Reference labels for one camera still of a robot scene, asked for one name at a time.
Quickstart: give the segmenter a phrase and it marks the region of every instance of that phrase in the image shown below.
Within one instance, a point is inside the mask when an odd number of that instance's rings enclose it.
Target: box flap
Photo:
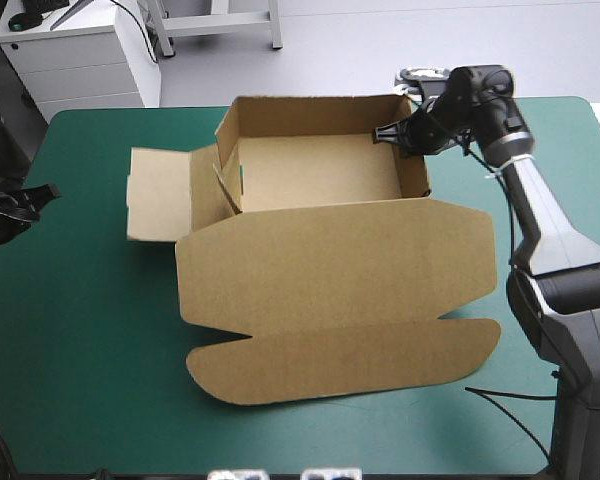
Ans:
[[[174,242],[191,231],[191,153],[133,148],[127,182],[127,237]]]
[[[409,100],[401,95],[359,97],[238,97],[241,137],[371,135]]]
[[[434,320],[496,282],[489,215],[430,199],[246,212],[176,258],[182,317],[246,335]]]
[[[489,319],[346,327],[198,348],[187,367],[214,397],[259,405],[450,382],[482,365],[499,337]]]
[[[225,181],[220,171],[215,145],[192,152],[191,157],[191,231],[200,230],[233,216],[230,192],[225,194]]]
[[[218,145],[218,154],[222,167],[229,162],[233,147],[238,142],[240,136],[240,119],[238,118],[237,109],[238,101],[239,98],[234,100],[216,129],[216,144]]]

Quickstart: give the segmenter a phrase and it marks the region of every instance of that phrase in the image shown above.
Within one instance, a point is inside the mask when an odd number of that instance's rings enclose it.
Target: cardboard box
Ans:
[[[251,337],[191,352],[207,392],[262,404],[431,385],[491,354],[495,321],[439,319],[495,288],[491,219],[426,198],[424,160],[373,144],[408,113],[394,95],[241,97],[217,145],[133,150],[129,238],[177,241],[185,321]]]

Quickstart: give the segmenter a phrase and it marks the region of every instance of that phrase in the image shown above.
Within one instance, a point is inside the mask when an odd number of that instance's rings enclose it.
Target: cardboard tab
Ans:
[[[220,190],[222,190],[222,193],[224,193],[224,198],[227,200],[227,202],[231,206],[231,210],[233,211],[233,213],[235,215],[238,215],[239,213],[242,213],[242,210],[240,210],[240,207],[238,207],[238,204],[236,203],[236,201],[231,196],[231,192],[229,191],[229,187],[227,187],[227,184],[224,181],[224,176],[222,175],[222,173],[220,173],[220,171],[218,170],[218,167],[216,167],[215,165],[213,165],[213,171],[216,174],[216,179],[218,180],[218,185],[220,185]]]
[[[218,181],[218,175],[222,175],[219,166],[218,150],[213,145],[192,152],[190,195],[194,232],[239,213]]]
[[[198,348],[187,367],[214,397],[260,405],[450,382],[475,371],[499,337],[489,319],[325,329]]]
[[[127,182],[127,237],[174,242],[191,231],[190,152],[134,148]]]

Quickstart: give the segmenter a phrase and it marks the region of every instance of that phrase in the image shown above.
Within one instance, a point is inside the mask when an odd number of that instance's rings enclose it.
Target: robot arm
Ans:
[[[0,245],[40,221],[41,211],[60,193],[54,185],[22,188],[30,163],[0,118]]]
[[[600,480],[600,246],[571,225],[536,169],[507,69],[457,68],[441,90],[408,118],[377,128],[375,140],[434,155],[452,138],[474,138],[502,174],[523,236],[510,259],[509,305],[540,358],[560,367],[547,473]]]

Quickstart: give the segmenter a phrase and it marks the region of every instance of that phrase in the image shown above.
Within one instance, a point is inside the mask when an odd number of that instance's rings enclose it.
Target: white cabinet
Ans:
[[[136,1],[121,3],[144,29]],[[9,18],[23,9],[21,0],[9,0],[0,19],[0,47],[45,120],[63,110],[159,107],[160,69],[134,19],[109,0],[95,0],[50,31],[67,9],[39,27],[12,32]]]

